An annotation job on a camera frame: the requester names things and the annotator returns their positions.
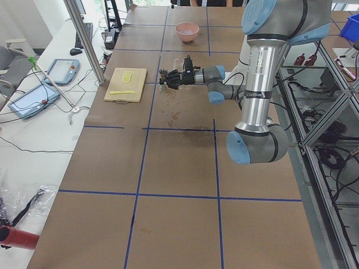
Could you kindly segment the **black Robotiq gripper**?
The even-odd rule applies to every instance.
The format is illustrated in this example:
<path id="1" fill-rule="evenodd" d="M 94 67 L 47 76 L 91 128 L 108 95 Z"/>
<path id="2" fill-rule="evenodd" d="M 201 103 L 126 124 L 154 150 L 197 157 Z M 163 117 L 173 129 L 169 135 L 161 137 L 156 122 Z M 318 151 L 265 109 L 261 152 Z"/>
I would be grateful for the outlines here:
<path id="1" fill-rule="evenodd" d="M 176 69 L 168 71 L 167 79 L 180 79 L 177 81 L 163 81 L 160 80 L 160 89 L 174 89 L 178 90 L 181 85 L 194 85 L 196 83 L 195 79 L 195 71 L 194 70 L 186 70 L 182 72 L 178 72 Z"/>

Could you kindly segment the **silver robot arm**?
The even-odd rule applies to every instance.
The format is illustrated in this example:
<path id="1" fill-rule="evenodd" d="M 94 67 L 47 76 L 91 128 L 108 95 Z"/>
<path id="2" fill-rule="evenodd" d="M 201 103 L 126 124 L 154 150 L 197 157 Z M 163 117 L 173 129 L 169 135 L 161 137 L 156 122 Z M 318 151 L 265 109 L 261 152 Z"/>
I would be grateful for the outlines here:
<path id="1" fill-rule="evenodd" d="M 288 148 L 284 129 L 268 116 L 282 48 L 313 43 L 330 30 L 331 1 L 250 1 L 242 17 L 249 59 L 245 82 L 224 83 L 223 66 L 195 67 L 186 57 L 183 70 L 160 70 L 159 82 L 172 89 L 204 83 L 212 104 L 235 100 L 241 119 L 227 135 L 227 152 L 238 164 L 272 163 Z"/>

